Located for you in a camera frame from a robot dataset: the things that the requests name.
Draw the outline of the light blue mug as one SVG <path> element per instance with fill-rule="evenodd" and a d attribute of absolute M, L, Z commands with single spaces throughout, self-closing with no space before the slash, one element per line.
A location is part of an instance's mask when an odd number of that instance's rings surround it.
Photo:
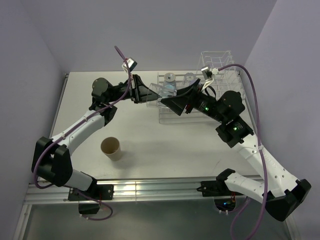
<path fill-rule="evenodd" d="M 171 84 L 165 85 L 161 90 L 161 94 L 163 98 L 174 97 L 176 95 L 176 88 Z"/>

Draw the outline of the clear faceted glass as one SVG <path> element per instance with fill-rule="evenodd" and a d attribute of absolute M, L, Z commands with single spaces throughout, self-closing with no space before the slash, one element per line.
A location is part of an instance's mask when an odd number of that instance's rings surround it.
<path fill-rule="evenodd" d="M 192 72 L 188 72 L 184 75 L 184 82 L 188 85 L 192 85 L 196 80 L 197 76 Z"/>

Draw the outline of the grey-blue ceramic cup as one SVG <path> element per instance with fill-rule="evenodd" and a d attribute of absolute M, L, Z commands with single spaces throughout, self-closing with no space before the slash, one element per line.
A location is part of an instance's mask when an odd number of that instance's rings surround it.
<path fill-rule="evenodd" d="M 163 78 L 165 82 L 173 83 L 176 80 L 176 75 L 172 72 L 167 72 Z"/>

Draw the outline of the beige paper cup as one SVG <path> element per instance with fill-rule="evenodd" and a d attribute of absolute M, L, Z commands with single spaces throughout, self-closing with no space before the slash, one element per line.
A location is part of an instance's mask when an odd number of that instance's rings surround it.
<path fill-rule="evenodd" d="M 118 161 L 122 157 L 120 142 L 115 137 L 105 138 L 100 144 L 100 149 L 111 161 Z"/>

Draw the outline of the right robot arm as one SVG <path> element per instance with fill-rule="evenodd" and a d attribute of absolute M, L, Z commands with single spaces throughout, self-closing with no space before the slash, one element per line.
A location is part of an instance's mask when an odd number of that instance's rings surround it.
<path fill-rule="evenodd" d="M 311 184 L 299 180 L 288 172 L 261 144 L 253 129 L 241 118 L 246 109 L 238 91 L 227 90 L 219 99 L 202 89 L 197 80 L 181 88 L 160 102 L 177 115 L 189 114 L 192 110 L 216 120 L 218 136 L 231 149 L 239 153 L 262 177 L 259 183 L 227 168 L 211 186 L 202 184 L 197 190 L 203 196 L 222 196 L 235 192 L 261 204 L 276 220 L 283 222 L 306 198 Z"/>

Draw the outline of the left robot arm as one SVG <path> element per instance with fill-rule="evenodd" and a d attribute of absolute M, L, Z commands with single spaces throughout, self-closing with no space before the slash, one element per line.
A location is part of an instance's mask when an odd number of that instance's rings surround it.
<path fill-rule="evenodd" d="M 38 183 L 38 178 L 43 178 L 51 186 L 78 189 L 86 200 L 95 198 L 98 193 L 96 179 L 73 168 L 72 154 L 87 138 L 114 118 L 117 111 L 115 105 L 119 101 L 130 99 L 139 104 L 159 98 L 137 74 L 118 85 L 112 85 L 103 77 L 97 78 L 93 81 L 91 95 L 92 104 L 78 121 L 55 136 L 41 137 L 36 142 L 31 171 L 37 188 L 45 188 Z"/>

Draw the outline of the aluminium rail frame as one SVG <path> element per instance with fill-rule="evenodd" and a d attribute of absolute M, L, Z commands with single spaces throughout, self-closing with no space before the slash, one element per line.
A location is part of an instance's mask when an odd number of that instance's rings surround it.
<path fill-rule="evenodd" d="M 150 202 L 200 200 L 202 194 L 197 191 L 202 181 L 213 181 L 215 177 L 156 178 L 134 180 L 102 180 L 99 184 L 111 184 L 113 197 L 107 203 Z M 33 184 L 28 186 L 24 205 L 77 204 L 69 201 L 69 189 L 51 186 L 38 189 Z"/>

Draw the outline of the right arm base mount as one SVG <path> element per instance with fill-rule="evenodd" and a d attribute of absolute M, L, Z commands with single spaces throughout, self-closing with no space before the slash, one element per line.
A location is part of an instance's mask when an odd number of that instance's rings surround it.
<path fill-rule="evenodd" d="M 218 189 L 216 180 L 205 180 L 200 182 L 200 186 L 196 189 L 202 194 L 202 197 L 219 197 L 221 192 Z"/>

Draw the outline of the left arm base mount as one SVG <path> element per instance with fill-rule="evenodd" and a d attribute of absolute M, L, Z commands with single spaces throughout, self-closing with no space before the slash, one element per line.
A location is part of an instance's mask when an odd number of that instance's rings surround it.
<path fill-rule="evenodd" d="M 114 185 L 113 184 L 97 184 L 93 189 L 87 191 L 81 191 L 73 189 L 69 191 L 68 200 L 74 201 L 86 201 L 86 200 L 99 200 L 109 201 L 113 199 Z"/>

